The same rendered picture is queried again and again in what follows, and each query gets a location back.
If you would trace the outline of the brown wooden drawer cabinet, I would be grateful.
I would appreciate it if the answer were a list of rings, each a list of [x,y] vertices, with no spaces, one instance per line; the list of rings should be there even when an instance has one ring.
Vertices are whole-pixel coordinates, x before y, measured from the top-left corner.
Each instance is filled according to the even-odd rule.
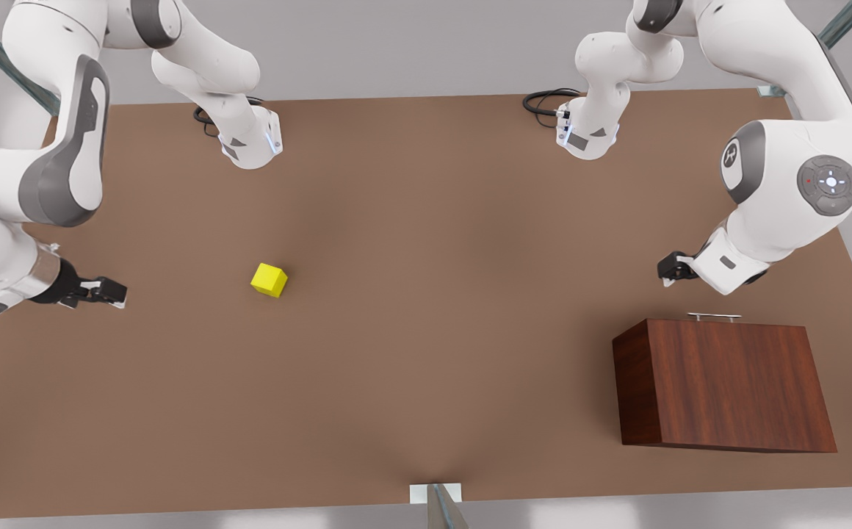
[[[625,445],[838,449],[803,327],[646,319],[612,351]]]

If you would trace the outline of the yellow cube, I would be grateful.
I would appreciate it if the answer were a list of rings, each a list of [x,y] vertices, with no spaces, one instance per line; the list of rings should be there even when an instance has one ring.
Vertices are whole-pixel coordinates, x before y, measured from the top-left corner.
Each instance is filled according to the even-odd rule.
[[[288,281],[288,275],[279,267],[261,262],[249,284],[257,292],[279,298]]]

